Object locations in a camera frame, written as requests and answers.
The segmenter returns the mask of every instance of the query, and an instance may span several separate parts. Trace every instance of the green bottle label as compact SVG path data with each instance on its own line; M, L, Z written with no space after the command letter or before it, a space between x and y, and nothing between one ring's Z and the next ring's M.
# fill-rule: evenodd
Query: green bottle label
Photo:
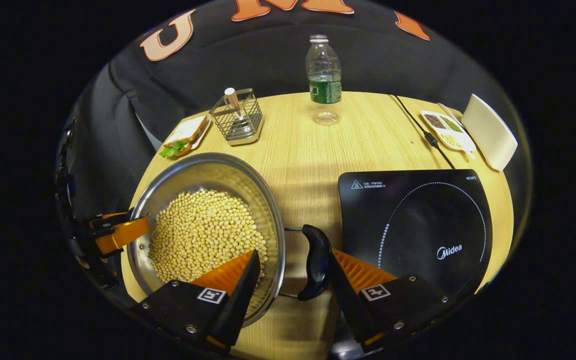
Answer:
M310 84L310 99L319 104L334 104L341 101L341 81L313 81Z

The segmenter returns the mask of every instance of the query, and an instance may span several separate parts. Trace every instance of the pot handle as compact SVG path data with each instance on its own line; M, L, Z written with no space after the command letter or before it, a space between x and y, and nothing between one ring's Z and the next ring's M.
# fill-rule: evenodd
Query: pot handle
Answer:
M332 253L330 240L322 230L312 225L285 227L284 230L301 231L306 235L306 239L308 239L309 249L308 257L306 258L306 276L308 282L306 283L306 287L304 287L297 296L282 292L279 294L282 296L296 297L300 301L314 299L320 296L329 284L327 271L329 255Z

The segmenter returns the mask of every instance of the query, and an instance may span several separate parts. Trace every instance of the plastic water bottle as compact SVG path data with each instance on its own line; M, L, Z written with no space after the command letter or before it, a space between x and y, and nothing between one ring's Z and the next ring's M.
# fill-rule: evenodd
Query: plastic water bottle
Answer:
M306 73L311 118L322 125L336 124L341 101L341 63L326 35L310 35Z

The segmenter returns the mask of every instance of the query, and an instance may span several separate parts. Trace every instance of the midea logo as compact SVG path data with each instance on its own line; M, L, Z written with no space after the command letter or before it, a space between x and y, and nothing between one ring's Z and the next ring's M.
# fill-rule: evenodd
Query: midea logo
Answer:
M462 250L461 245L453 246L451 248L445 248L441 246L439 250L437 250L437 259L443 260L446 256L453 255L454 253L457 253L457 251L460 250Z

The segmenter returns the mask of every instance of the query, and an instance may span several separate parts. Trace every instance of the sandwich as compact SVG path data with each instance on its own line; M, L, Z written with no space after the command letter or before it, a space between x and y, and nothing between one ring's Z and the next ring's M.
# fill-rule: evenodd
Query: sandwich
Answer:
M164 158L180 157L190 151L193 143L201 136L208 126L208 117L198 116L190 120L183 121L170 134L163 144L164 149L159 153Z

